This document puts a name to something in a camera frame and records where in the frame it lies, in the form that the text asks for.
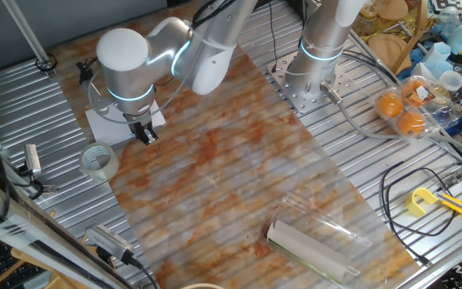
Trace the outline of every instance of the plastic cup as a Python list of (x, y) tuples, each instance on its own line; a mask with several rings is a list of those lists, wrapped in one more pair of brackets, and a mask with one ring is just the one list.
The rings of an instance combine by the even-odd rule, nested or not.
[(462, 87), (462, 76), (455, 71), (446, 71), (440, 77), (440, 84), (450, 92), (457, 92)]

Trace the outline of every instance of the mounting plate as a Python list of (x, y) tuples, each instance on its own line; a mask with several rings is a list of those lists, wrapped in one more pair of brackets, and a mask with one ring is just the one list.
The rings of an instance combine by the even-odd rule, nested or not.
[[(297, 52), (294, 52), (278, 59), (278, 66), (275, 72), (272, 72), (272, 67), (274, 67), (275, 62), (269, 63), (267, 65), (267, 70), (274, 78), (274, 81), (281, 88), (284, 97), (288, 99), (287, 101), (292, 104), (298, 114), (304, 114), (311, 112), (316, 108), (323, 106), (324, 104), (328, 104), (330, 100), (326, 97), (325, 94), (323, 97), (319, 96), (316, 99), (313, 99), (310, 96), (293, 96), (288, 94), (286, 91), (286, 68), (288, 65), (290, 65), (291, 61), (295, 58), (296, 55)], [(336, 80), (333, 83), (333, 87), (339, 95), (344, 96), (356, 90), (357, 87), (348, 77), (348, 75), (342, 70), (339, 64), (340, 61), (338, 61), (338, 64), (335, 68)]]

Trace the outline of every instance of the white robotic arm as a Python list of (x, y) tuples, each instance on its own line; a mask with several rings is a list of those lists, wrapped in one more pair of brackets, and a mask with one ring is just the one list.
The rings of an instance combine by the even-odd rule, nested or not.
[[(323, 0), (308, 18), (299, 53), (286, 72), (290, 94), (316, 98), (322, 94), (323, 83), (334, 82), (334, 67), (365, 1)], [(96, 51), (112, 102), (99, 98), (95, 109), (104, 112), (115, 103), (136, 138), (148, 145), (157, 138), (150, 111), (154, 83), (172, 75), (196, 94), (212, 92), (228, 71), (238, 35), (256, 2), (208, 0), (192, 24), (166, 18), (145, 38), (124, 28), (107, 32)], [(93, 84), (80, 83), (92, 94), (99, 94)]]
[[(217, 88), (256, 2), (209, 0), (197, 11), (191, 26), (178, 18), (166, 18), (145, 38), (124, 28), (105, 33), (96, 52), (112, 101), (97, 98), (94, 109), (105, 113), (105, 108), (115, 103), (135, 136), (148, 145), (157, 138), (150, 111), (154, 83), (172, 75), (199, 95)], [(92, 75), (89, 68), (79, 68), (82, 75), (83, 69)], [(99, 94), (89, 81), (80, 83), (91, 95)]]

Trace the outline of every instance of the yellow clamp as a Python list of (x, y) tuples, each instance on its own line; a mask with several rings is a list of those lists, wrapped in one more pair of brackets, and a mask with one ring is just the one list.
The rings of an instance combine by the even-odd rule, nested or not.
[(430, 205), (438, 201), (438, 198), (435, 195), (433, 195), (428, 189), (425, 188), (419, 188), (416, 191), (414, 191), (411, 195), (409, 195), (409, 197), (407, 197), (406, 199), (406, 207), (418, 218), (423, 217), (426, 212), (424, 209), (422, 209), (421, 206), (419, 206), (416, 203), (416, 196), (421, 197), (426, 203)]

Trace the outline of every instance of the blue light ring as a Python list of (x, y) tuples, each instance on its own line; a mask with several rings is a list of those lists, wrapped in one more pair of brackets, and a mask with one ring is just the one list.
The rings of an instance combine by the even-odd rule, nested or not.
[(190, 40), (187, 41), (183, 46), (180, 48), (180, 50), (174, 55), (174, 60), (172, 61), (172, 66), (170, 67), (170, 72), (172, 73), (172, 76), (176, 76), (174, 73), (174, 68), (176, 67), (176, 62), (180, 58), (181, 54), (188, 48), (188, 45), (190, 45)]
[(302, 48), (302, 51), (304, 51), (304, 53), (306, 53), (306, 54), (307, 54), (309, 57), (311, 57), (312, 59), (315, 59), (315, 60), (322, 60), (322, 61), (337, 59), (337, 58), (342, 54), (342, 52), (343, 52), (343, 48), (342, 48), (342, 50), (341, 50), (337, 55), (335, 55), (335, 56), (333, 56), (333, 57), (321, 58), (321, 57), (314, 56), (314, 55), (312, 55), (310, 52), (308, 52), (308, 51), (306, 50), (306, 48), (304, 47), (303, 44), (301, 44), (301, 48)]
[(115, 97), (116, 99), (118, 100), (122, 100), (122, 101), (134, 101), (134, 100), (141, 100), (143, 99), (145, 96), (147, 96), (149, 93), (151, 93), (152, 89), (154, 88), (154, 84), (151, 84), (151, 87), (147, 90), (147, 92), (145, 92), (143, 95), (141, 96), (137, 96), (137, 97), (134, 97), (134, 98), (124, 98), (124, 97), (121, 97), (121, 96), (118, 96), (116, 95), (115, 93), (113, 93), (110, 88), (107, 88), (108, 92), (110, 92), (110, 94)]

